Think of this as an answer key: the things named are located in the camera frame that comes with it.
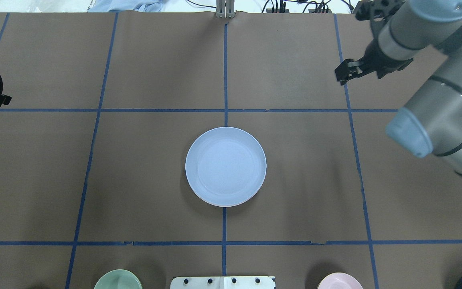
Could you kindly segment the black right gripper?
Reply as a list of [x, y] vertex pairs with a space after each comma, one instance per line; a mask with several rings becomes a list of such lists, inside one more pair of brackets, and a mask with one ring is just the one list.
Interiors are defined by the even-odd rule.
[[413, 62], [409, 60], [395, 60], [387, 56], [380, 48], [377, 39], [372, 40], [365, 49], [364, 56], [355, 61], [345, 59], [335, 68], [335, 77], [341, 86], [345, 86], [348, 81], [363, 77], [365, 75], [376, 73], [377, 78], [381, 79], [385, 75], [402, 71]]

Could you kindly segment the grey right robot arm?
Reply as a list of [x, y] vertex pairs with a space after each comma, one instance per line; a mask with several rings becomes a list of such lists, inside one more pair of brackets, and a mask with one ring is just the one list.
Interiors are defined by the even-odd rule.
[[363, 57], [335, 68], [341, 85], [402, 71], [429, 46], [447, 57], [385, 132], [418, 158], [442, 159], [462, 178], [462, 0], [361, 0], [353, 13], [369, 21], [373, 39]]

